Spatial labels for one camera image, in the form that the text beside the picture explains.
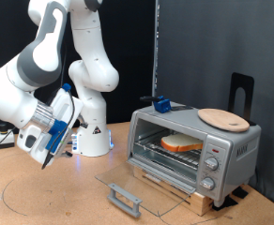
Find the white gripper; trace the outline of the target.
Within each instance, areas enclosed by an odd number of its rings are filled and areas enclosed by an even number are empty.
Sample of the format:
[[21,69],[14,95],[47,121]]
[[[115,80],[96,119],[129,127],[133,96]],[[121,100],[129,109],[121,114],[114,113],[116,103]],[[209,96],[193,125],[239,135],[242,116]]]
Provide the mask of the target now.
[[[50,106],[42,102],[38,103],[37,161],[39,163],[51,164],[54,158],[62,154],[77,117],[80,127],[88,128],[88,123],[80,114],[82,107],[83,103],[73,97],[69,90],[66,91],[63,88],[58,90]],[[66,151],[63,156],[71,158],[73,154]]]

